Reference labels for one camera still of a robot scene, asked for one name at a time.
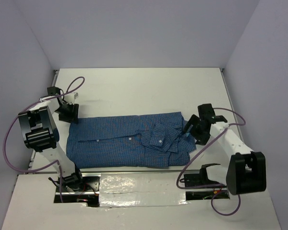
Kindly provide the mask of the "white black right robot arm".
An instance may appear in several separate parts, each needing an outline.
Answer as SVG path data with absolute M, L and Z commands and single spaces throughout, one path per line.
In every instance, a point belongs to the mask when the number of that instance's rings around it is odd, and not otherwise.
M 222 115 L 209 103 L 198 106 L 198 115 L 192 115 L 183 134 L 189 133 L 195 143 L 203 148 L 201 154 L 218 142 L 229 159 L 228 167 L 218 163 L 202 165 L 195 186 L 190 186 L 183 173 L 177 183 L 183 182 L 186 189 L 226 187 L 232 195 L 263 192 L 266 190 L 266 160 L 260 151 L 248 147 L 231 129 Z

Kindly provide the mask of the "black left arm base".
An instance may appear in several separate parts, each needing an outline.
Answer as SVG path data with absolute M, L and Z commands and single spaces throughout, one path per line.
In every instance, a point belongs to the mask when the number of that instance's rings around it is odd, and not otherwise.
M 63 187 L 60 195 L 59 182 L 54 181 L 56 191 L 54 195 L 54 203 L 82 203 L 88 207 L 99 207 L 99 187 L 100 175 L 84 175 L 83 185 L 77 191 L 69 187 Z

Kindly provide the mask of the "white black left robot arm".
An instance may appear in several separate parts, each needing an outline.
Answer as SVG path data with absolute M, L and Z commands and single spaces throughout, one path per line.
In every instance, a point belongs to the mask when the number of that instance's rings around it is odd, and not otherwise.
M 18 114 L 24 143 L 27 148 L 39 152 L 58 173 L 58 184 L 72 191 L 84 186 L 84 178 L 74 162 L 59 144 L 60 135 L 53 114 L 70 124 L 78 123 L 79 104 L 75 103 L 78 93 L 68 92 L 60 96 L 60 88 L 48 87 L 48 95 L 39 99 L 33 107 Z

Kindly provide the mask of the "blue plaid long sleeve shirt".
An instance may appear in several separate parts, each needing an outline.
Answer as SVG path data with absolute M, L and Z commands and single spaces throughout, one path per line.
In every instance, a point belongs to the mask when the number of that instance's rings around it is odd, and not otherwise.
M 66 155 L 78 168 L 184 166 L 196 149 L 181 112 L 80 118 Z

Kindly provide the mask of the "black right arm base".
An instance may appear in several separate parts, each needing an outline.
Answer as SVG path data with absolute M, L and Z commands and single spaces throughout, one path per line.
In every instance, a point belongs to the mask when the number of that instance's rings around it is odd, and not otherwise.
M 204 185 L 202 183 L 199 173 L 184 174 L 183 178 L 180 179 L 180 183 L 182 183 L 187 188 Z M 185 191 L 185 196 L 187 201 L 210 200 L 214 195 L 218 194 L 220 191 L 225 192 L 218 195 L 216 199 L 229 199 L 227 188 L 225 186 L 221 187 L 214 186 L 214 187 L 198 188 L 195 190 L 187 190 Z

